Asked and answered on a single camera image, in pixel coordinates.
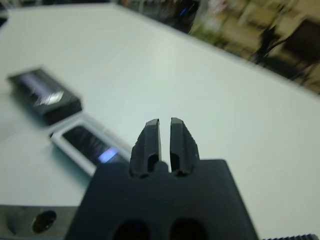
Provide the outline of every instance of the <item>white table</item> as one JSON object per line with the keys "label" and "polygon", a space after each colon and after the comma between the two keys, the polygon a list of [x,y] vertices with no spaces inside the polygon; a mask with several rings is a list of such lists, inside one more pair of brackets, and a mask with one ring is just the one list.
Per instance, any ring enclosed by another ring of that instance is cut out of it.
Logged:
{"label": "white table", "polygon": [[10,95],[46,66],[134,145],[184,120],[203,159],[226,159],[261,238],[320,234],[320,99],[276,74],[113,5],[18,9],[0,31],[0,204],[76,206],[87,178]]}

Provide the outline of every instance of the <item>white phone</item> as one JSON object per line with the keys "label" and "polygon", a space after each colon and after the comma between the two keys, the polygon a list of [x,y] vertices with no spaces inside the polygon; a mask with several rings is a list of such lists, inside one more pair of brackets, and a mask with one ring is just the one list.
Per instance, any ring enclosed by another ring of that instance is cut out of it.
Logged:
{"label": "white phone", "polygon": [[52,142],[87,174],[105,163],[128,163],[131,147],[85,113],[53,127]]}

